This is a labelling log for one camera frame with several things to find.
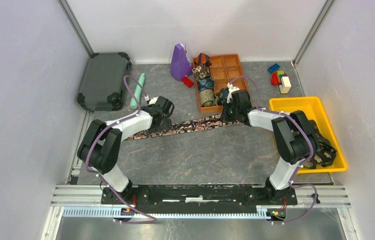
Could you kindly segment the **black pink rose tie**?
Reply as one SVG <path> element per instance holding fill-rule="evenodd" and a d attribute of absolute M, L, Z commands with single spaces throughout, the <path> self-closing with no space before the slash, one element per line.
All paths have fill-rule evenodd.
<path fill-rule="evenodd" d="M 126 140 L 141 140 L 147 138 L 156 138 L 163 136 L 171 136 L 177 134 L 193 133 L 206 130 L 212 130 L 217 128 L 223 128 L 228 126 L 242 125 L 238 120 L 235 121 L 224 121 L 222 114 L 215 114 L 210 116 L 205 116 L 198 119 L 183 121 L 174 123 L 170 130 L 163 130 L 159 132 L 149 132 L 147 130 L 140 131 L 134 135 L 129 136 Z"/>

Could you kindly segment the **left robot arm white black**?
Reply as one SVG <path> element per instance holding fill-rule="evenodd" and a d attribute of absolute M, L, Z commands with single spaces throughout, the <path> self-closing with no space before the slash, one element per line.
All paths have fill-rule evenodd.
<path fill-rule="evenodd" d="M 121 204 L 128 203 L 133 197 L 131 181 L 117 165 L 121 142 L 142 131 L 162 131 L 171 127 L 170 116 L 174 104 L 159 96 L 152 98 L 148 105 L 117 120 L 93 120 L 77 150 L 88 171 L 98 174 L 114 189 L 113 197 Z"/>

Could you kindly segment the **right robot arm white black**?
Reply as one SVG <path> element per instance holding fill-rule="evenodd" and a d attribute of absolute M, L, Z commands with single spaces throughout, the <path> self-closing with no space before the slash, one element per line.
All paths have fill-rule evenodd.
<path fill-rule="evenodd" d="M 313 125 L 301 110 L 285 113 L 253 107 L 249 93 L 243 89 L 228 92 L 218 102 L 223 106 L 223 121 L 273 132 L 280 158 L 266 179 L 264 198 L 270 204 L 279 203 L 292 187 L 299 168 L 320 149 Z"/>

